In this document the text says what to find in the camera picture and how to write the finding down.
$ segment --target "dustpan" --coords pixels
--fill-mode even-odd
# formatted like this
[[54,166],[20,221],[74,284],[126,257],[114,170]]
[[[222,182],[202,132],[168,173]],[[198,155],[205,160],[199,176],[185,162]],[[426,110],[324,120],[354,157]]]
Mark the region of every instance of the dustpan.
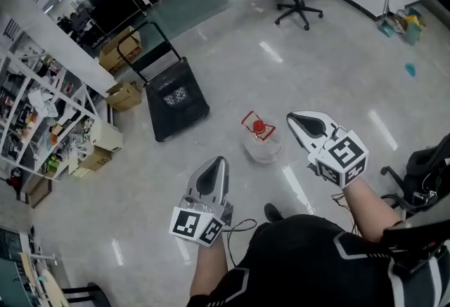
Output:
[[389,22],[387,21],[387,5],[388,5],[388,3],[389,3],[389,0],[385,0],[385,4],[382,8],[382,18],[381,18],[381,21],[378,23],[378,29],[383,34],[385,34],[387,37],[391,37],[395,33],[395,30],[391,26],[391,24],[389,24]]

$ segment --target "blue object on floor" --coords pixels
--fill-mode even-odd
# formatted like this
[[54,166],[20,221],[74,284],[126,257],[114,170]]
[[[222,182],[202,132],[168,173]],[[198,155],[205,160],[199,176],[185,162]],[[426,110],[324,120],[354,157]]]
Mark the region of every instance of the blue object on floor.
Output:
[[408,73],[411,75],[411,77],[416,76],[416,68],[414,67],[414,65],[412,63],[407,63],[405,65],[405,70],[408,71]]

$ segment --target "storage box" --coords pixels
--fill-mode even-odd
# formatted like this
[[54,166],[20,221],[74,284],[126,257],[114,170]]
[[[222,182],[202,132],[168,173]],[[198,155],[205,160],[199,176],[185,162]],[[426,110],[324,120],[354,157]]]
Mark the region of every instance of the storage box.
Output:
[[51,180],[42,178],[36,187],[28,194],[29,203],[35,208],[42,200],[51,193]]
[[118,151],[124,145],[124,135],[114,126],[97,119],[92,124],[89,142],[108,151]]
[[52,127],[51,129],[51,133],[53,135],[59,135],[60,132],[63,130],[63,127],[60,124],[56,124],[55,126]]
[[121,82],[109,90],[106,103],[119,112],[127,111],[142,102],[142,92],[136,84]]
[[85,169],[81,167],[80,161],[78,160],[78,157],[76,155],[71,155],[69,157],[69,174],[74,177],[85,177],[89,172],[91,172],[90,169]]
[[95,147],[94,152],[86,156],[79,164],[79,167],[97,171],[111,160],[111,152],[100,147]]
[[[126,65],[123,58],[120,57],[117,52],[117,44],[126,34],[130,33],[133,27],[128,26],[125,30],[120,32],[114,39],[109,41],[100,51],[98,57],[98,63],[102,67],[113,74],[118,71],[122,66]],[[120,44],[120,51],[127,58],[128,61],[132,61],[135,57],[142,52],[141,47],[141,35],[138,31],[133,33],[128,39]]]
[[53,178],[56,175],[57,168],[54,166],[47,166],[47,172],[45,173],[45,177]]

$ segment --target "desk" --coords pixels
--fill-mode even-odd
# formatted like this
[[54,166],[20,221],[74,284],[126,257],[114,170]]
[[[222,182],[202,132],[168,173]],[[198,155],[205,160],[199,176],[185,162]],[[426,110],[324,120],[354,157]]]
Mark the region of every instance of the desk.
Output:
[[[80,288],[60,288],[54,276],[48,270],[43,270],[42,276],[45,277],[44,287],[53,307],[69,307],[70,303],[86,301],[92,301],[95,307],[110,307],[108,298],[95,283],[90,282],[86,287]],[[85,292],[89,294],[86,297],[65,297],[65,294]]]
[[25,274],[28,277],[28,281],[32,287],[33,294],[38,298],[41,306],[49,307],[47,303],[46,296],[44,290],[42,289],[41,283],[37,280],[38,275],[36,269],[34,268],[30,255],[26,253],[20,253],[20,259],[22,260],[23,269],[25,270]]

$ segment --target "wire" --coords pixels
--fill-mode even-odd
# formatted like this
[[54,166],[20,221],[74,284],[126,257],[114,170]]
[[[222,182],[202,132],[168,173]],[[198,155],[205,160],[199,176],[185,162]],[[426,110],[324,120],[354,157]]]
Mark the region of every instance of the wire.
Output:
[[[240,225],[242,225],[245,222],[253,222],[254,225],[248,228],[238,228]],[[230,250],[230,239],[231,239],[231,234],[233,232],[245,232],[245,231],[249,231],[252,230],[253,228],[255,228],[256,226],[258,226],[258,222],[256,222],[255,219],[253,218],[247,218],[241,222],[239,222],[237,225],[234,225],[234,227],[227,229],[227,230],[222,230],[223,233],[226,233],[226,248],[228,248],[228,253],[230,254],[230,259],[231,262],[233,263],[233,266],[236,267],[236,264],[234,263],[234,259],[233,259],[233,254],[231,254],[231,250]]]
[[[352,215],[352,211],[350,210],[350,207],[348,207],[346,204],[342,204],[340,202],[340,200],[344,199],[344,193],[337,193],[335,195],[331,195],[331,199],[337,203],[337,205],[339,207],[342,207],[343,209],[346,209],[351,215]],[[356,226],[356,222],[354,221],[354,219],[352,218],[352,222],[353,222],[353,226],[352,226],[352,231],[351,233],[353,233],[354,235],[358,235],[360,236],[361,234],[358,231],[358,228]]]
[[406,210],[407,212],[411,213],[411,214],[416,214],[417,212],[427,209],[429,207],[428,204],[424,205],[424,206],[413,206],[412,204],[409,204],[403,197],[400,197],[398,195],[393,195],[393,194],[387,194],[387,195],[383,195],[381,196],[381,198],[383,200],[390,198],[393,199],[395,202],[397,202],[400,207],[404,210]]

